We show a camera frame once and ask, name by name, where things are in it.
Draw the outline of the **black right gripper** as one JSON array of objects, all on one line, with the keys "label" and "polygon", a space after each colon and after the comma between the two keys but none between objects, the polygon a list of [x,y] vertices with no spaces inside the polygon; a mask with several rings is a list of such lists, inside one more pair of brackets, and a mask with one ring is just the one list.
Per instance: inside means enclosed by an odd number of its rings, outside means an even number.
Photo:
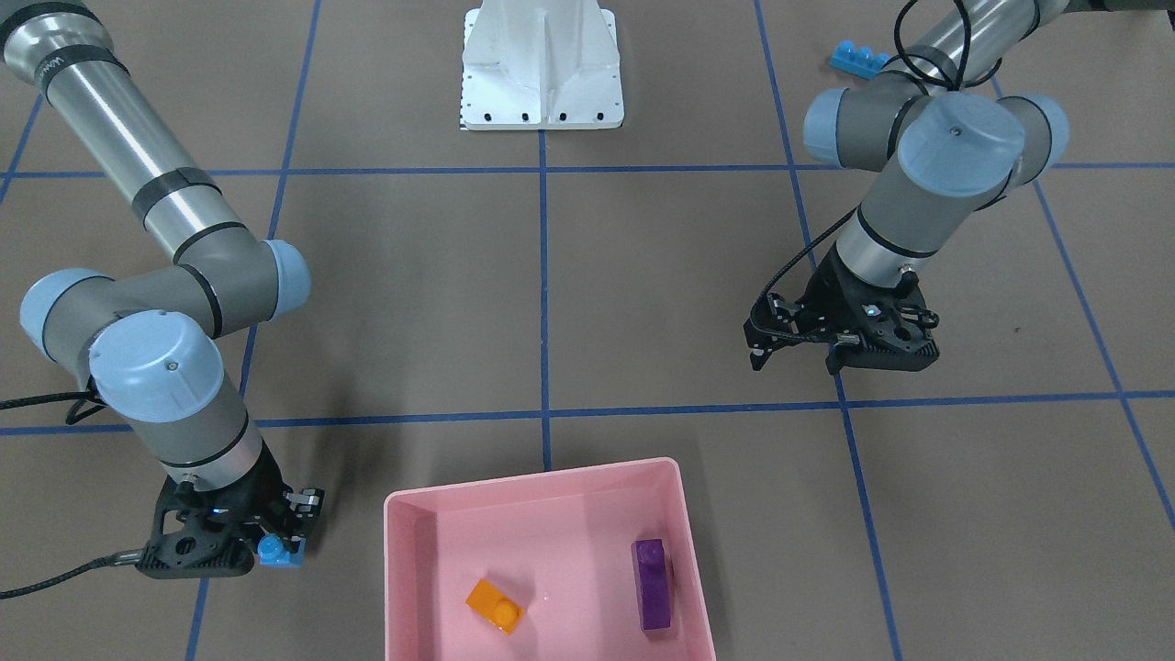
[{"label": "black right gripper", "polygon": [[220,490],[197,492],[167,477],[136,569],[156,580],[244,575],[267,534],[277,534],[288,552],[306,552],[324,499],[325,490],[290,492],[267,446],[253,468]]}]

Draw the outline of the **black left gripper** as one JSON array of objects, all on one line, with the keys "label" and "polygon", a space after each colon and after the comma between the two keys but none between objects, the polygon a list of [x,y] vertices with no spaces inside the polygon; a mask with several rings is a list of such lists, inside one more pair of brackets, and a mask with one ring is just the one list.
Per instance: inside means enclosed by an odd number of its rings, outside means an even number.
[{"label": "black left gripper", "polygon": [[828,342],[830,375],[844,367],[919,372],[940,357],[936,323],[916,274],[900,275],[894,288],[873,286],[830,250],[799,304],[765,294],[751,308],[744,335],[752,371],[761,371],[785,348]]}]

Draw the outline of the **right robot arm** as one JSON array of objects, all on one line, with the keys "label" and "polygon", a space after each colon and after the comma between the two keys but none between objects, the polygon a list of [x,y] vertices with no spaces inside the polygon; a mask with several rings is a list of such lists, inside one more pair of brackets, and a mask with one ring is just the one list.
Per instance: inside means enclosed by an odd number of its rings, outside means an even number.
[{"label": "right robot arm", "polygon": [[63,580],[130,566],[157,580],[298,567],[323,490],[293,490],[231,382],[217,338],[306,305],[309,268],[286,241],[257,240],[164,126],[81,1],[5,1],[4,66],[70,126],[172,262],[115,279],[70,268],[35,282],[24,332],[70,373],[68,423],[110,410],[164,470],[142,547],[98,557]]}]

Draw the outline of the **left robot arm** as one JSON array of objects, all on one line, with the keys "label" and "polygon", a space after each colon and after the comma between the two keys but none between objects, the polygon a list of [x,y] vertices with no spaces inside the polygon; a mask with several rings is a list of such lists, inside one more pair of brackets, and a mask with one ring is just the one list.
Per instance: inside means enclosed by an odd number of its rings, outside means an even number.
[{"label": "left robot arm", "polygon": [[924,267],[973,213],[998,204],[1061,158],[1069,119],[1049,97],[975,94],[1012,46],[1062,16],[1065,1],[956,1],[914,43],[895,21],[895,55],[861,88],[828,89],[807,109],[813,158],[872,171],[797,301],[768,281],[744,325],[751,367],[798,344],[826,344],[844,367],[919,372],[939,359],[939,318]]}]

